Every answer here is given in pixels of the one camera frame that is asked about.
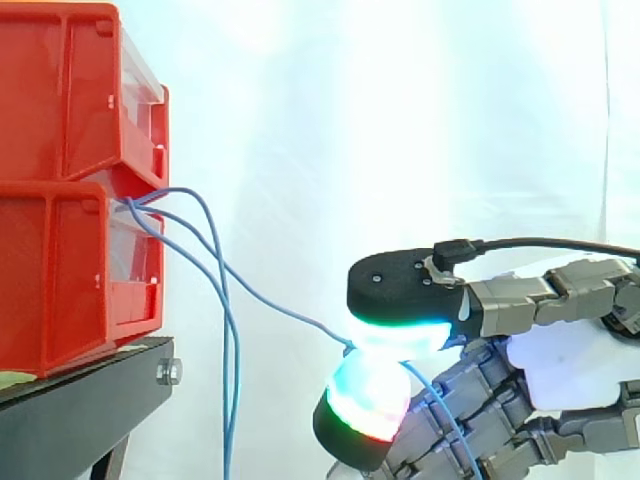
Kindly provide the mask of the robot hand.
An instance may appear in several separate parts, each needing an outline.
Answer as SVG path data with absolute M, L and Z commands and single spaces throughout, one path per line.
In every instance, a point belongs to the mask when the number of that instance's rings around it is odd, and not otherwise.
M 458 239 L 365 257 L 312 415 L 332 479 L 523 479 L 639 446 L 639 253 Z

